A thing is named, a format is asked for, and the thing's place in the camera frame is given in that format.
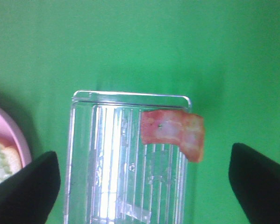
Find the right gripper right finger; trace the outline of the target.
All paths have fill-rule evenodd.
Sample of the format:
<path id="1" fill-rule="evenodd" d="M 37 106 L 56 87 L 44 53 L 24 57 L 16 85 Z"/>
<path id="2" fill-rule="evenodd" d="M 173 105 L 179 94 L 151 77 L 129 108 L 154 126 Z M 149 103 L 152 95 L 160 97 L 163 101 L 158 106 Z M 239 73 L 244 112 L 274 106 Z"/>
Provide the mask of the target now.
<path id="1" fill-rule="evenodd" d="M 229 181 L 251 224 L 280 224 L 280 164 L 246 144 L 235 143 Z"/>

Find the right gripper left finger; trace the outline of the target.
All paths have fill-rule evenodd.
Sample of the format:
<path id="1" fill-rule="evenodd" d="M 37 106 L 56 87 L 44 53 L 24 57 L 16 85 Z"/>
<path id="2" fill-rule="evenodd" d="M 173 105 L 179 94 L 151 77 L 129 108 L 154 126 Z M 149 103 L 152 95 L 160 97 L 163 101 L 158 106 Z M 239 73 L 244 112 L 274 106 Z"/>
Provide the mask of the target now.
<path id="1" fill-rule="evenodd" d="M 0 183 L 0 224 L 46 223 L 60 184 L 57 154 L 42 154 Z"/>

